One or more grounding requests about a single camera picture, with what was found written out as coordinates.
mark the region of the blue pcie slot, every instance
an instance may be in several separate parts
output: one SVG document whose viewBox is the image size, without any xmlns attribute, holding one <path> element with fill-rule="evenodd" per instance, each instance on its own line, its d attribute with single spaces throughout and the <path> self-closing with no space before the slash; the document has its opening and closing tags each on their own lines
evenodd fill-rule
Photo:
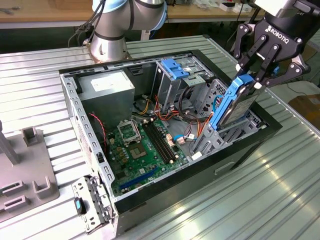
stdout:
<svg viewBox="0 0 320 240">
<path fill-rule="evenodd" d="M 137 183 L 139 183 L 139 182 L 141 182 L 141 181 L 143 181 L 143 180 L 145 180 L 147 178 L 150 178 L 153 174 L 155 174 L 157 169 L 158 169 L 158 167 L 156 167 L 155 169 L 153 169 L 153 170 L 151 170 L 151 171 L 149 171 L 149 172 L 147 172 L 147 173 L 145 173 L 145 174 L 143 174 L 141 176 L 136 177 L 135 179 L 132 179 L 132 180 L 130 180 L 130 181 L 124 183 L 124 184 L 121 184 L 120 185 L 120 189 L 128 188 L 128 187 L 130 187 L 132 185 L 135 185 L 135 184 L 137 184 Z"/>
</svg>

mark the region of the wooden table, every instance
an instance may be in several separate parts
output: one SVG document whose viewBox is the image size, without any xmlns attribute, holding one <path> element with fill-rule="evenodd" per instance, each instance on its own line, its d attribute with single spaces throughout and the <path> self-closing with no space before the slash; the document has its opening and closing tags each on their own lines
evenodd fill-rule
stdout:
<svg viewBox="0 0 320 240">
<path fill-rule="evenodd" d="M 0 8 L 19 6 L 14 15 L 0 12 L 0 29 L 75 27 L 83 24 L 93 13 L 86 10 L 57 9 L 53 0 L 2 0 Z M 248 20 L 254 11 L 242 13 L 241 21 Z M 195 5 L 168 6 L 167 23 L 230 22 L 236 21 L 238 13 L 220 8 L 201 9 Z"/>
</svg>

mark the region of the ram slot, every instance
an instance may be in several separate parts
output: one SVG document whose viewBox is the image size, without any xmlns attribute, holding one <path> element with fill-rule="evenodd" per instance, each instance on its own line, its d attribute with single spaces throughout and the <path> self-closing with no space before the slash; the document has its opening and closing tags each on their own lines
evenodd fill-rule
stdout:
<svg viewBox="0 0 320 240">
<path fill-rule="evenodd" d="M 145 133 L 147 134 L 147 136 L 149 137 L 150 141 L 152 142 L 155 150 L 161 156 L 163 162 L 165 164 L 168 164 L 170 163 L 171 160 L 174 161 L 176 159 L 175 155 L 170 150 L 166 142 L 163 140 L 158 129 L 152 123 L 145 124 L 142 127 Z"/>
</svg>

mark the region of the motherboard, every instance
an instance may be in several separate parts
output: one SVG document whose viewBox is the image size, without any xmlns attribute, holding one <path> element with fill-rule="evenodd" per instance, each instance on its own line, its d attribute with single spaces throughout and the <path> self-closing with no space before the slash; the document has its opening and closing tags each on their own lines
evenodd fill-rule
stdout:
<svg viewBox="0 0 320 240">
<path fill-rule="evenodd" d="M 127 139 L 135 137 L 135 133 L 138 138 L 128 143 Z M 170 134 L 160 119 L 144 123 L 128 121 L 107 133 L 109 164 L 115 175 L 111 186 L 115 196 L 152 182 L 189 162 L 168 136 Z"/>
</svg>

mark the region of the aluminum extrusion table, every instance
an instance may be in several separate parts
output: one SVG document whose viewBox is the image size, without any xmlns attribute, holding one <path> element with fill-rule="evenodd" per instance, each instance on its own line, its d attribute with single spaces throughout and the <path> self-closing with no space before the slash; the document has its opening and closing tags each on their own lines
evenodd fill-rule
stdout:
<svg viewBox="0 0 320 240">
<path fill-rule="evenodd" d="M 203 36 L 128 42 L 133 58 L 200 49 L 229 77 L 235 61 Z M 71 183 L 89 169 L 68 119 L 58 69 L 92 64 L 85 47 L 0 55 L 0 119 L 7 136 L 43 130 L 60 197 L 0 223 L 0 239 L 106 239 L 85 235 Z M 119 239 L 319 239 L 320 133 L 280 103 L 258 99 L 283 128 L 241 167 L 138 225 Z"/>
</svg>

